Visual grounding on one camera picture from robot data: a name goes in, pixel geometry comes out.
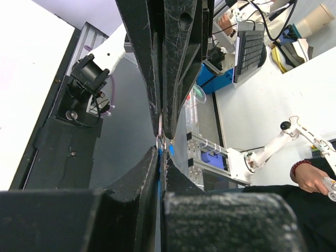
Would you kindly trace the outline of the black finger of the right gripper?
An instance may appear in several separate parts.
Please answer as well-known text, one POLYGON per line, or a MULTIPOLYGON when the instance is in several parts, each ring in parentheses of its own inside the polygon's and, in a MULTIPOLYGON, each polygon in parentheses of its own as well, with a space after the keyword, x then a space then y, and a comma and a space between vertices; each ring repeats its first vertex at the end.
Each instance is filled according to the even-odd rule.
POLYGON ((159 88, 153 50, 153 33, 147 1, 116 1, 119 13, 144 79, 153 134, 159 135, 159 88))
POLYGON ((201 66, 202 1, 164 1, 165 35, 162 45, 163 131, 175 137, 187 92, 201 66))

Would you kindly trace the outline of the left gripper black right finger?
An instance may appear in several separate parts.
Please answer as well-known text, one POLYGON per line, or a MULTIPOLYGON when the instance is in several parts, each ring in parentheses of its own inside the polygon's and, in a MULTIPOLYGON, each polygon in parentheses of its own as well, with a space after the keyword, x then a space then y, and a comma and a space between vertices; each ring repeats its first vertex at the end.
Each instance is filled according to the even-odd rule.
POLYGON ((162 251, 306 251, 289 205, 269 193, 206 193, 161 152, 162 251))

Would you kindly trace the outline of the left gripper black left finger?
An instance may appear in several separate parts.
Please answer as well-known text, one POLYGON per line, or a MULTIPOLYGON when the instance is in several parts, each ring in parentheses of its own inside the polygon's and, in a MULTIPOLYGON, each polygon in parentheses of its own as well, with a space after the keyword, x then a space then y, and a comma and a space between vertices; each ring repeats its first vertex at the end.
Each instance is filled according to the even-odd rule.
POLYGON ((159 151, 100 190, 1 192, 1 251, 154 251, 159 151))

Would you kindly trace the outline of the blue key tag with ring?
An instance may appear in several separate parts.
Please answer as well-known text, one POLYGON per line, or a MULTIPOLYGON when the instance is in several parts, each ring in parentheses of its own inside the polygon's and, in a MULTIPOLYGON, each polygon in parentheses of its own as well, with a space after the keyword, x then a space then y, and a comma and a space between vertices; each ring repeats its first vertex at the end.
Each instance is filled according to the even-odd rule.
POLYGON ((166 188, 167 188, 167 174, 168 168, 174 164, 173 162, 173 145, 169 144, 167 149, 159 149, 159 182, 158 182, 158 190, 159 190, 159 200, 161 201, 164 197, 166 188))

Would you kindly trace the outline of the silver key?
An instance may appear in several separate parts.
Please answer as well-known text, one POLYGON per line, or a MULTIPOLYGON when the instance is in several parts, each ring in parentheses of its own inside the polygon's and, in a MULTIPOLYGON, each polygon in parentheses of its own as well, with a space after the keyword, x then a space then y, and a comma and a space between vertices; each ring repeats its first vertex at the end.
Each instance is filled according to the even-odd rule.
POLYGON ((159 115, 159 123, 158 123, 158 135, 156 137, 156 148, 160 150, 166 149, 166 136, 163 130, 163 115, 160 113, 159 115))

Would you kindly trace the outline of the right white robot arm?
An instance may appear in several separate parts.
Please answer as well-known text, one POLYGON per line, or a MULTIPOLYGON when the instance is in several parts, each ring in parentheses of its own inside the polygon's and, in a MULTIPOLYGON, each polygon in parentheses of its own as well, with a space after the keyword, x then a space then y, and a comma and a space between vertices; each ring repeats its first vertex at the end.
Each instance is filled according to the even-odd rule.
POLYGON ((202 1, 117 1, 122 24, 80 59, 71 76, 96 93, 125 54, 129 39, 145 82, 157 138, 175 138, 182 106, 206 55, 208 12, 202 1))

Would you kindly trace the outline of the operator hand with bracelet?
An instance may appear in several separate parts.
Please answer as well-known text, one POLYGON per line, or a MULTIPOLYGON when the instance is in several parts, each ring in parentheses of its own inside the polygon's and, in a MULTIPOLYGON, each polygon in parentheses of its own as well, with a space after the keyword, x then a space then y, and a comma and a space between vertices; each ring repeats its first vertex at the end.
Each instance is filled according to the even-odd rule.
POLYGON ((295 163, 290 170, 290 177, 308 193, 327 195, 329 192, 322 182, 324 177, 329 177, 328 174, 313 166, 310 161, 303 160, 295 163))

